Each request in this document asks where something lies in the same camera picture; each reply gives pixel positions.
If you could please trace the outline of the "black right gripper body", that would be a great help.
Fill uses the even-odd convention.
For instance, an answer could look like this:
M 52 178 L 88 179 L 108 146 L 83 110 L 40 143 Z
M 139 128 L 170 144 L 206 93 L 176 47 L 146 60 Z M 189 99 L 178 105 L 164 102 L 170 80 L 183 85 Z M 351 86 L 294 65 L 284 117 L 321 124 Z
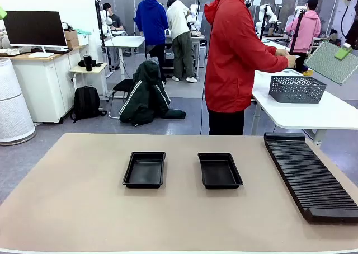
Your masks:
M 357 13 L 356 13 L 353 24 L 346 35 L 345 43 L 349 44 L 354 50 L 357 50 L 358 47 L 357 38 L 358 38 L 358 20 L 357 20 Z

